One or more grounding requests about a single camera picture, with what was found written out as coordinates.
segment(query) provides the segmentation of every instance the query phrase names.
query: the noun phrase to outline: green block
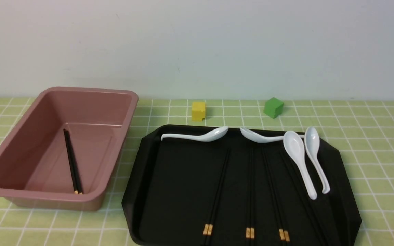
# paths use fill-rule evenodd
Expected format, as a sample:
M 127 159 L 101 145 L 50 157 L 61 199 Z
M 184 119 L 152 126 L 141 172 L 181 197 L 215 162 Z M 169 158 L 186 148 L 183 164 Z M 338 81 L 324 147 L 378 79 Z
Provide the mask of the green block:
M 283 107 L 284 107 L 283 101 L 273 97 L 272 99 L 265 102 L 264 114 L 272 118 L 276 118 L 280 114 L 282 114 Z

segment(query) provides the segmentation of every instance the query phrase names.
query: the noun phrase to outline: table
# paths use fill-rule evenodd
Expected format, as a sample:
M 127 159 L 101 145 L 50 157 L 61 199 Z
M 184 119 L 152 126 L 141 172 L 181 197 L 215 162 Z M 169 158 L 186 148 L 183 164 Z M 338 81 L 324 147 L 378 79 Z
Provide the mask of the table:
M 0 143 L 34 98 L 0 98 Z M 206 102 L 206 119 L 191 121 L 193 101 Z M 284 112 L 263 114 L 265 101 L 141 99 L 118 168 L 98 212 L 18 207 L 0 198 L 0 245 L 134 246 L 121 199 L 141 138 L 159 126 L 245 126 L 305 131 L 341 151 L 363 219 L 357 246 L 394 245 L 394 101 L 285 101 Z

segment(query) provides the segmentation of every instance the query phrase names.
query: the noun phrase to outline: yellow cube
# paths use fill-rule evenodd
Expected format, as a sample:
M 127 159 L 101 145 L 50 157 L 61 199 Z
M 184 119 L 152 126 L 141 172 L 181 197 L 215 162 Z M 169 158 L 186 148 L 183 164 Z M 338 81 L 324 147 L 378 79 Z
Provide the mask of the yellow cube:
M 192 121 L 202 121 L 206 117 L 206 104 L 201 101 L 193 102 L 193 109 L 191 110 Z

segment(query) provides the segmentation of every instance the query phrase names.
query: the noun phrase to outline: black tray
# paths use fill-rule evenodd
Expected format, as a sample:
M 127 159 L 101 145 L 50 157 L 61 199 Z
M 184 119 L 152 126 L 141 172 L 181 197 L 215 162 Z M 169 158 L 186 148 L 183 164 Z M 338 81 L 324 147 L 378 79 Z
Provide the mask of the black tray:
M 219 140 L 202 143 L 160 137 L 165 133 L 202 135 L 213 127 L 165 125 L 145 136 L 122 200 L 130 236 L 147 246 L 198 246 L 208 209 L 214 200 L 220 168 L 228 149 L 228 168 L 211 236 L 212 246 L 246 244 L 247 167 L 255 153 L 255 246 L 283 245 L 272 205 L 264 156 L 272 172 L 288 224 L 291 245 L 349 245 L 355 243 L 361 217 L 338 150 L 321 140 L 319 162 L 329 183 L 322 185 L 313 165 L 306 164 L 318 198 L 311 200 L 300 172 L 282 141 L 258 144 L 239 129 Z M 258 131 L 281 136 L 280 131 Z

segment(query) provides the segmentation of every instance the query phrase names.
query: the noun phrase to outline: black chopsticks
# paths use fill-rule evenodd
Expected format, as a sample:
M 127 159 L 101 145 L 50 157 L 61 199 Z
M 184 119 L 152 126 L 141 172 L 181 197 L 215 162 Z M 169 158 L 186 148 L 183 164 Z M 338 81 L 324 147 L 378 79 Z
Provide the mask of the black chopsticks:
M 283 151 L 280 152 L 280 157 L 282 158 L 283 162 L 285 163 L 290 163 L 292 160 L 284 153 Z M 300 182 L 301 177 L 295 177 L 296 168 L 294 168 L 294 163 L 290 163 L 291 165 L 283 165 L 288 173 L 290 174 L 291 181 L 295 184 L 297 195 L 301 198 L 302 200 L 302 205 L 305 208 L 305 212 L 307 213 L 308 217 L 310 218 L 312 225 L 314 227 L 314 231 L 316 232 L 317 238 L 319 239 L 320 243 L 319 245 L 330 245 L 327 239 L 326 233 L 324 233 L 325 229 L 323 228 L 322 224 L 319 221 L 318 216 L 316 215 L 315 211 L 313 210 L 311 206 L 311 200 L 309 197 L 304 195 L 304 190 L 303 190 L 303 182 Z
M 214 229 L 214 222 L 217 214 L 217 209 L 219 206 L 221 192 L 223 190 L 224 178 L 226 176 L 227 164 L 229 161 L 230 149 L 227 150 L 226 157 L 222 166 L 222 170 L 219 176 L 219 182 L 217 185 L 217 190 L 215 192 L 215 198 L 208 212 L 206 223 L 203 227 L 203 238 L 200 245 L 208 246 L 211 241 L 212 230 Z
M 250 150 L 250 160 L 247 176 L 247 218 L 246 218 L 246 246 L 255 245 L 255 163 L 253 149 Z
M 68 153 L 69 168 L 71 170 L 72 186 L 75 194 L 83 194 L 80 175 L 78 174 L 77 162 L 75 160 L 74 150 L 72 149 L 71 137 L 69 131 L 63 129 L 65 135 L 66 151 Z
M 280 202 L 280 197 L 278 194 L 278 189 L 276 187 L 276 184 L 274 182 L 275 178 L 272 175 L 272 172 L 269 170 L 269 163 L 267 162 L 267 155 L 264 152 L 264 149 L 261 150 L 262 152 L 262 158 L 264 160 L 264 168 L 267 171 L 267 178 L 268 178 L 268 184 L 270 186 L 270 193 L 272 194 L 272 204 L 273 207 L 275 208 L 275 217 L 276 217 L 276 222 L 278 223 L 279 227 L 279 238 L 281 241 L 281 245 L 287 245 L 290 244 L 290 235 L 288 233 L 288 226 L 287 223 L 285 222 L 285 215 L 283 211 L 283 206 Z

